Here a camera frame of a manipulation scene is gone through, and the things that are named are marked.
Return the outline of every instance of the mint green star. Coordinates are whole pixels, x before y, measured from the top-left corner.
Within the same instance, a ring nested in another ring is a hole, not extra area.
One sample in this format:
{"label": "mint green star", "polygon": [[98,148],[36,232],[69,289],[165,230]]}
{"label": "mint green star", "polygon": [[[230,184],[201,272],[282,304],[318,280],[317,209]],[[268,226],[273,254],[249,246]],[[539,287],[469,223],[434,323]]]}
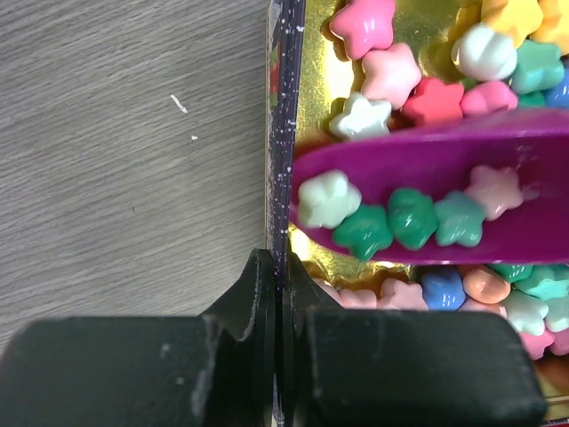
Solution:
{"label": "mint green star", "polygon": [[385,209],[379,205],[361,205],[332,234],[333,242],[347,247],[359,261],[367,262],[377,251],[393,243]]}
{"label": "mint green star", "polygon": [[473,247],[482,240],[482,222],[485,209],[460,191],[448,193],[435,204],[438,230],[435,235],[439,246],[457,243]]}
{"label": "mint green star", "polygon": [[545,107],[543,92],[531,92],[517,98],[517,109],[542,109]]}
{"label": "mint green star", "polygon": [[569,295],[569,267],[564,264],[536,265],[529,278],[516,282],[516,288],[542,301]]}
{"label": "mint green star", "polygon": [[411,251],[421,249],[438,225],[433,199],[407,188],[391,194],[388,221],[397,241]]}
{"label": "mint green star", "polygon": [[559,85],[563,77],[561,49],[556,44],[525,40],[517,49],[517,67],[510,83],[515,93],[525,95],[551,89]]}
{"label": "mint green star", "polygon": [[506,279],[509,283],[524,280],[532,275],[532,264],[488,264],[492,270]]}

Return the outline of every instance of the purple scoop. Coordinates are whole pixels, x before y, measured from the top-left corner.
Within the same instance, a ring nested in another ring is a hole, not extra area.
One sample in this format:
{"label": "purple scoop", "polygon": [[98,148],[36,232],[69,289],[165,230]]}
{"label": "purple scoop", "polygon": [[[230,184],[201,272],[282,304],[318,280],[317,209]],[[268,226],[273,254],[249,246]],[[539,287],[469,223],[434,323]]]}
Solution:
{"label": "purple scoop", "polygon": [[343,171],[363,203],[386,205],[400,187],[413,187],[438,201],[466,189],[476,165],[514,167],[526,201],[484,223],[473,248],[441,247],[434,238],[419,251],[395,242],[377,261],[432,263],[569,262],[569,111],[520,109],[458,124],[416,128],[387,137],[329,146],[298,158],[293,170],[292,221],[311,239],[347,254],[332,231],[306,229],[297,221],[298,189],[323,172]]}

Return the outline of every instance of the yellow star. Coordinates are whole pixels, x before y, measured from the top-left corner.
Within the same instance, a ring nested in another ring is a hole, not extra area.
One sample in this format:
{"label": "yellow star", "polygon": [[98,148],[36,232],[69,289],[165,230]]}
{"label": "yellow star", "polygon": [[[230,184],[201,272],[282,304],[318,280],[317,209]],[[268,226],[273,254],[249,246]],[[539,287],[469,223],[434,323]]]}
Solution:
{"label": "yellow star", "polygon": [[563,55],[569,53],[569,0],[540,0],[543,23],[532,34],[538,43],[554,43]]}
{"label": "yellow star", "polygon": [[518,48],[538,29],[543,12],[536,0],[483,0],[482,22],[497,33],[507,34]]}

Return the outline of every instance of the gray wooden table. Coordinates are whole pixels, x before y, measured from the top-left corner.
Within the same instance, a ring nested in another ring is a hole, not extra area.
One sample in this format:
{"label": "gray wooden table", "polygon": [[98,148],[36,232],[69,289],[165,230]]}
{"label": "gray wooden table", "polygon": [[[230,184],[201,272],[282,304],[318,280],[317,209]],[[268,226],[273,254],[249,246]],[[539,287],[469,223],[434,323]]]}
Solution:
{"label": "gray wooden table", "polygon": [[197,313],[263,245],[265,11],[0,0],[0,350],[34,318]]}

